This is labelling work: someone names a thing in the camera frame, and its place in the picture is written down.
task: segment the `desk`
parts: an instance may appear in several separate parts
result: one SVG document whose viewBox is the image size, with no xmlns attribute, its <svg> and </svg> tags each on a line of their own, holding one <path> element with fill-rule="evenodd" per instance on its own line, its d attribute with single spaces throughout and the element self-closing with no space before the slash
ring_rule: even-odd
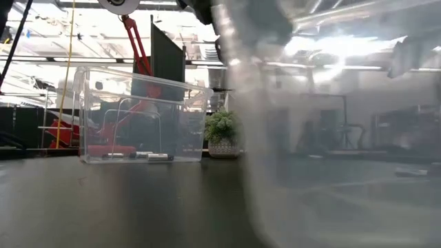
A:
<svg viewBox="0 0 441 248">
<path fill-rule="evenodd" d="M 239 161 L 0 161 L 0 247 L 265 247 Z"/>
</svg>

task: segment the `white planter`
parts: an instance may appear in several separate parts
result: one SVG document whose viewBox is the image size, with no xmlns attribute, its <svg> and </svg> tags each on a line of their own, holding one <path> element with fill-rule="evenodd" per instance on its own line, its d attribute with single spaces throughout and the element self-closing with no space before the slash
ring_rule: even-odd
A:
<svg viewBox="0 0 441 248">
<path fill-rule="evenodd" d="M 231 143 L 226 138 L 222 139 L 219 143 L 208 142 L 208 153 L 213 158 L 237 158 L 240 153 L 240 149 L 237 146 L 237 142 Z"/>
</svg>

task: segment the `potted plant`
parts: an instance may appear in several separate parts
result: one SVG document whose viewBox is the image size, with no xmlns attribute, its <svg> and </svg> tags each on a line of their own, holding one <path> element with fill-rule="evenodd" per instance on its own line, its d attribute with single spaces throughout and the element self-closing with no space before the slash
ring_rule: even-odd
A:
<svg viewBox="0 0 441 248">
<path fill-rule="evenodd" d="M 214 158 L 236 158 L 238 121 L 233 112 L 221 110 L 205 120 L 205 139 L 208 152 Z"/>
</svg>

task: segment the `transparent container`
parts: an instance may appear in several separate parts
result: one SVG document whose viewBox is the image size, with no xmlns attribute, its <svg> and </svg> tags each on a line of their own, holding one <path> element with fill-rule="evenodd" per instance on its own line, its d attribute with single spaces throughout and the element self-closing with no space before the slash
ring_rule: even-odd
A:
<svg viewBox="0 0 441 248">
<path fill-rule="evenodd" d="M 86 163 L 201 160 L 211 89 L 103 68 L 79 68 L 74 85 Z"/>
<path fill-rule="evenodd" d="M 440 1 L 222 0 L 249 206 L 280 248 L 441 247 Z"/>
</svg>

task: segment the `green plant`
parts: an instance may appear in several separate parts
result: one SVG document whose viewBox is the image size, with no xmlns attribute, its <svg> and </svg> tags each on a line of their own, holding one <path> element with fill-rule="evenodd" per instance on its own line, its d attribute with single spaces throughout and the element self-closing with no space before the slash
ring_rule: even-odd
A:
<svg viewBox="0 0 441 248">
<path fill-rule="evenodd" d="M 205 119 L 205 139 L 219 143 L 223 138 L 234 142 L 237 132 L 237 119 L 233 112 L 221 110 Z"/>
</svg>

